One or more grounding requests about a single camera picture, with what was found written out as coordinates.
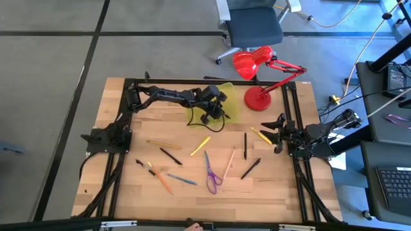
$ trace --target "blue pen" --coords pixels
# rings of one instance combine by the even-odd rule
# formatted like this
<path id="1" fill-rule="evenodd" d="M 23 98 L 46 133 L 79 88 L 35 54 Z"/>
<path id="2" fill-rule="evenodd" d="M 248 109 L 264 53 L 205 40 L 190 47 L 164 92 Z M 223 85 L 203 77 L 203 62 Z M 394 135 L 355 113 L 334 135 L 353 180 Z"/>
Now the blue pen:
<path id="1" fill-rule="evenodd" d="M 177 180 L 182 180 L 182 181 L 186 182 L 187 184 L 197 185 L 196 182 L 192 182 L 191 180 L 186 180 L 186 179 L 183 179 L 181 177 L 178 177 L 178 176 L 175 176 L 175 175 L 172 175 L 172 174 L 169 174 L 169 173 L 167 174 L 167 176 L 172 177 L 172 178 L 177 179 Z"/>

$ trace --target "marker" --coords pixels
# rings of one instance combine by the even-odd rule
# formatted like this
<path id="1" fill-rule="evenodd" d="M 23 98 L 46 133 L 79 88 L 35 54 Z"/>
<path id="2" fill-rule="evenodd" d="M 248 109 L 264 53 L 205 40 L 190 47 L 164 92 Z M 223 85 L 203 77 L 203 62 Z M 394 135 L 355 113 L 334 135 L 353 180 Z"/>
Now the marker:
<path id="1" fill-rule="evenodd" d="M 172 175 L 172 174 L 169 174 L 169 173 L 167 174 L 167 176 L 172 177 L 172 178 L 177 179 L 177 180 L 182 180 L 183 182 L 186 182 L 187 184 L 197 185 L 196 182 L 192 182 L 191 180 L 183 179 L 179 176 L 175 176 L 175 175 Z"/>
<path id="2" fill-rule="evenodd" d="M 200 146 L 191 153 L 191 156 L 193 156 L 198 150 L 200 150 L 200 148 L 201 148 L 202 146 L 204 146 L 210 139 L 211 139 L 211 136 L 207 136 L 207 137 L 204 139 L 204 141 L 200 144 Z"/>
<path id="3" fill-rule="evenodd" d="M 244 132 L 244 160 L 247 159 L 247 133 Z"/>
<path id="4" fill-rule="evenodd" d="M 263 135 L 261 132 L 257 131 L 253 127 L 251 127 L 251 130 L 255 131 L 257 133 L 257 135 L 259 135 L 261 138 L 263 138 L 263 140 L 265 140 L 267 143 L 272 145 L 271 141 L 265 135 Z"/>
<path id="5" fill-rule="evenodd" d="M 244 179 L 244 177 L 245 177 L 254 167 L 256 167 L 256 166 L 259 164 L 260 160 L 261 160 L 261 158 L 258 158 L 258 160 L 257 160 L 255 163 L 253 163 L 253 165 L 249 168 L 249 170 L 247 170 L 247 171 L 244 173 L 244 175 L 241 177 L 242 180 Z"/>
<path id="6" fill-rule="evenodd" d="M 164 149 L 162 149 L 162 148 L 160 148 L 160 150 L 163 152 L 163 153 L 165 153 L 167 156 L 169 156 L 170 158 L 172 158 L 173 160 L 174 160 L 174 162 L 176 162 L 178 165 L 181 165 L 182 166 L 182 164 L 181 164 L 181 162 L 179 161 L 179 160 L 177 160 L 176 158 L 174 158 L 170 153 L 168 153 L 166 150 L 164 150 Z"/>

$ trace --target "wooden table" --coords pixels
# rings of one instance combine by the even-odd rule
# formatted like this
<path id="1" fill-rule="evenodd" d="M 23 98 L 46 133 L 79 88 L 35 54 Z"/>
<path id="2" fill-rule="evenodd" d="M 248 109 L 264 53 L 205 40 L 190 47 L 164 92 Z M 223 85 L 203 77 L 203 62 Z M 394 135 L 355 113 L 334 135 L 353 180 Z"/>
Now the wooden table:
<path id="1" fill-rule="evenodd" d="M 117 114 L 124 78 L 108 78 L 96 125 L 104 128 Z M 156 84 L 167 89 L 185 90 L 206 85 Z M 190 217 L 201 221 L 245 221 L 245 222 L 287 222 L 300 223 L 301 213 L 296 189 L 292 159 L 287 148 L 280 154 L 273 152 L 269 145 L 250 130 L 253 126 L 262 129 L 261 122 L 275 121 L 284 112 L 281 88 L 270 94 L 272 103 L 264 112 L 247 108 L 243 96 L 249 86 L 234 86 L 240 106 L 240 120 L 236 124 L 226 124 L 220 133 L 206 128 L 186 126 L 186 109 L 178 104 L 155 102 L 146 110 L 135 114 L 132 119 L 133 130 L 130 152 L 125 157 L 121 185 L 119 188 L 115 218 L 185 220 Z M 318 123 L 319 117 L 311 83 L 297 82 L 297 93 L 304 125 Z M 140 94 L 142 101 L 147 96 Z M 243 159 L 244 132 L 247 132 L 248 158 Z M 190 153 L 210 135 L 211 140 L 193 157 Z M 178 166 L 154 144 L 146 140 L 167 142 L 181 146 L 181 150 L 165 148 L 179 159 Z M 206 186 L 206 163 L 204 150 L 207 150 L 212 170 L 222 176 L 234 146 L 237 151 L 223 185 L 216 195 Z M 240 180 L 240 176 L 261 157 L 261 163 L 250 174 Z M 172 188 L 171 195 L 160 180 L 137 165 L 135 159 L 149 160 Z M 100 190 L 107 163 L 107 154 L 98 154 L 86 163 L 78 187 L 73 215 L 82 212 Z M 327 208 L 338 219 L 342 219 L 338 205 L 330 167 L 323 160 L 312 158 L 311 168 L 315 189 Z M 197 182 L 189 185 L 170 178 L 171 173 Z M 103 215 L 107 214 L 110 191 L 106 198 Z M 306 193 L 309 218 L 313 219 L 310 197 Z"/>

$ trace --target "black pen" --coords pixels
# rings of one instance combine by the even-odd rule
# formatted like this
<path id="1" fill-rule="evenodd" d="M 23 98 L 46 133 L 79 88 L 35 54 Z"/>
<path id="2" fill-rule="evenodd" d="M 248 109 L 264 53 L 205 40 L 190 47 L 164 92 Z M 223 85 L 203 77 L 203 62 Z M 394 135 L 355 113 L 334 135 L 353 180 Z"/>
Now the black pen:
<path id="1" fill-rule="evenodd" d="M 247 133 L 244 132 L 244 159 L 247 159 Z"/>
<path id="2" fill-rule="evenodd" d="M 181 162 L 179 161 L 179 160 L 177 160 L 176 158 L 174 158 L 170 153 L 168 153 L 166 150 L 164 150 L 164 149 L 162 149 L 162 148 L 160 148 L 160 150 L 163 152 L 163 153 L 165 153 L 167 156 L 169 156 L 170 158 L 172 158 L 173 160 L 174 160 L 174 162 L 176 162 L 178 165 L 181 165 L 182 166 L 182 164 L 181 164 Z"/>
<path id="3" fill-rule="evenodd" d="M 250 167 L 250 169 L 247 170 L 247 171 L 244 173 L 244 175 L 241 177 L 241 179 L 243 179 L 254 167 L 256 167 L 257 164 L 259 164 L 259 161 L 260 161 L 260 160 L 261 160 L 261 158 L 258 158 L 258 160 L 257 160 L 255 163 L 253 163 L 253 165 Z"/>
<path id="4" fill-rule="evenodd" d="M 136 163 L 137 163 L 137 164 L 140 164 L 143 168 L 147 169 L 148 172 L 149 172 L 151 175 L 157 177 L 157 175 L 153 172 L 153 170 L 151 170 L 149 167 L 145 166 L 140 160 L 137 160 L 137 159 L 136 159 Z"/>

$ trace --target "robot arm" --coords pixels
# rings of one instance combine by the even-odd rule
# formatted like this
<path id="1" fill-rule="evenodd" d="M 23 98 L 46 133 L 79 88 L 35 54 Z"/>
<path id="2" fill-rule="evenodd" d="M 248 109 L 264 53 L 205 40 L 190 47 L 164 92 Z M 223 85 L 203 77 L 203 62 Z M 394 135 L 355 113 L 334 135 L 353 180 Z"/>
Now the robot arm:
<path id="1" fill-rule="evenodd" d="M 285 115 L 281 114 L 277 121 L 273 123 L 261 123 L 261 125 L 269 129 L 278 129 L 277 133 L 260 130 L 260 132 L 270 139 L 273 144 L 277 145 L 274 149 L 275 153 L 282 152 L 283 141 L 293 144 L 300 150 L 308 150 L 310 153 L 313 153 L 313 148 L 319 144 L 327 142 L 328 134 L 331 131 L 341 128 L 359 128 L 361 126 L 361 119 L 351 109 L 345 110 L 341 115 L 329 123 L 309 124 L 303 130 L 296 129 L 294 121 L 287 121 L 287 124 L 284 125 L 285 121 Z"/>
<path id="2" fill-rule="evenodd" d="M 137 92 L 143 92 L 149 96 L 144 103 L 139 103 Z M 204 90 L 168 90 L 159 88 L 157 86 L 151 87 L 137 87 L 128 89 L 126 92 L 127 107 L 129 111 L 137 113 L 142 109 L 146 109 L 155 101 L 167 101 L 178 103 L 185 108 L 201 108 L 205 114 L 202 115 L 201 121 L 208 124 L 208 116 L 213 119 L 219 119 L 221 116 L 229 118 L 222 108 L 222 102 L 227 99 L 227 96 L 218 90 L 216 85 L 209 85 Z"/>
<path id="3" fill-rule="evenodd" d="M 140 101 L 140 92 L 149 96 L 144 103 Z M 125 128 L 126 124 L 131 119 L 133 113 L 138 113 L 140 110 L 148 108 L 155 101 L 178 103 L 185 108 L 201 108 L 205 112 L 201 116 L 201 122 L 204 124 L 208 124 L 209 116 L 213 119 L 219 119 L 221 116 L 230 118 L 222 108 L 222 102 L 227 99 L 227 96 L 219 91 L 215 85 L 209 85 L 204 90 L 197 88 L 180 92 L 157 86 L 129 86 L 128 89 L 125 89 L 125 98 L 127 109 L 122 111 L 113 123 L 110 123 L 104 129 L 93 129 L 90 135 L 82 135 L 82 138 L 89 143 L 87 152 L 128 152 L 132 131 Z"/>

